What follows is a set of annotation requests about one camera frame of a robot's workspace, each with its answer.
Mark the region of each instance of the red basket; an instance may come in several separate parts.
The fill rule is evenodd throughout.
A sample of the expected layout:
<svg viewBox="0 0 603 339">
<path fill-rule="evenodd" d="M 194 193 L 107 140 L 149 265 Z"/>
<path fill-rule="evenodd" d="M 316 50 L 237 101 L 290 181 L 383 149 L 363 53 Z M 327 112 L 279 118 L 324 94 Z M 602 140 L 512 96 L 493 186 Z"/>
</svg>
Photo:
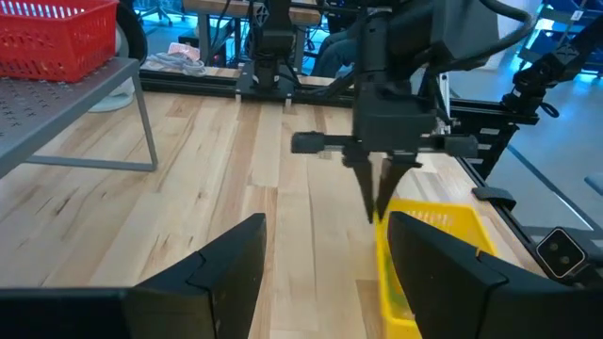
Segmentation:
<svg viewBox="0 0 603 339">
<path fill-rule="evenodd" d="M 115 0 L 0 0 L 0 77 L 76 82 L 115 56 Z"/>
</svg>

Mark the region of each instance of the gray shelf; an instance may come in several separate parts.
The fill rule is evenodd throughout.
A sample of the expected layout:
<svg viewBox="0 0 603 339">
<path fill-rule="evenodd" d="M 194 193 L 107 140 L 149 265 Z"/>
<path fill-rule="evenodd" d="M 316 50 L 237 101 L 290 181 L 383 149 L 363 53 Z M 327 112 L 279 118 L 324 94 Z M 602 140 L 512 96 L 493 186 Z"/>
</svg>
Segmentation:
<svg viewBox="0 0 603 339">
<path fill-rule="evenodd" d="M 154 170 L 155 146 L 133 59 L 114 58 L 79 83 L 0 79 L 0 178 L 24 162 L 116 170 Z M 58 135 L 113 89 L 132 77 L 152 164 L 30 155 Z"/>
</svg>

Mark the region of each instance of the perforated metal shelf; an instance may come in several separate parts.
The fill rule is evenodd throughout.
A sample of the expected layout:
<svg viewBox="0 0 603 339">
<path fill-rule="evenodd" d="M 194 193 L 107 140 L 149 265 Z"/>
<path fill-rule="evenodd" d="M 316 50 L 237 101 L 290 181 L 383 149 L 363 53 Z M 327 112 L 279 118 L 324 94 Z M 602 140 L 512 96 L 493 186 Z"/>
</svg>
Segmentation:
<svg viewBox="0 0 603 339">
<path fill-rule="evenodd" d="M 139 65 L 135 60 L 114 58 L 75 84 L 0 78 L 0 178 L 27 161 L 31 154 L 130 77 L 135 79 L 140 105 L 143 99 L 138 72 Z M 150 134 L 144 104 L 140 110 L 145 132 Z"/>
</svg>

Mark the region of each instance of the yellow container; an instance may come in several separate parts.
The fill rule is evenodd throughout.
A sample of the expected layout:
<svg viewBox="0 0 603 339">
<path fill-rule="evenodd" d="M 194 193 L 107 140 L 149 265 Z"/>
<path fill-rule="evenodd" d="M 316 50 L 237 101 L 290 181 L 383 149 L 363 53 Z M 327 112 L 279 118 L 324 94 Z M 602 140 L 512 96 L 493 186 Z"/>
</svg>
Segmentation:
<svg viewBox="0 0 603 339">
<path fill-rule="evenodd" d="M 385 339 L 420 339 L 421 334 L 399 284 L 387 244 L 389 213 L 394 211 L 422 220 L 492 255 L 497 256 L 497 250 L 481 225 L 480 217 L 470 206 L 402 199 L 390 202 L 383 222 L 378 222 L 375 227 Z"/>
</svg>

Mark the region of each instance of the wooden tabletop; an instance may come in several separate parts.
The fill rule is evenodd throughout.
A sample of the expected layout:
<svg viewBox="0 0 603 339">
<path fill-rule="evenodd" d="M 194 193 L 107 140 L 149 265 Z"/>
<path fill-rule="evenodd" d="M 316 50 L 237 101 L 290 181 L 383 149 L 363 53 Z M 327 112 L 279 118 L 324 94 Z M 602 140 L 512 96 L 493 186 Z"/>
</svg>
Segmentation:
<svg viewBox="0 0 603 339">
<path fill-rule="evenodd" d="M 315 0 L 292 0 L 292 2 L 310 5 L 316 3 Z M 261 3 L 255 3 L 257 8 L 261 5 Z M 224 6 L 226 6 L 226 0 L 184 0 L 184 6 L 189 11 L 220 15 Z M 226 9 L 225 15 L 237 18 L 244 17 L 247 15 L 248 7 L 249 1 L 232 0 L 230 6 Z M 292 8 L 289 11 L 289 16 L 291 17 L 293 24 L 320 24 L 320 13 L 317 10 Z"/>
<path fill-rule="evenodd" d="M 297 131 L 347 134 L 350 110 L 145 98 L 157 172 L 21 165 L 0 180 L 0 285 L 134 285 L 263 212 L 269 241 L 251 338 L 381 339 L 374 233 L 353 173 L 339 153 L 289 151 Z M 148 157 L 136 105 L 87 114 L 40 153 Z M 420 160 L 401 197 L 474 206 L 503 259 L 542 274 L 492 206 L 473 198 L 455 159 Z"/>
</svg>

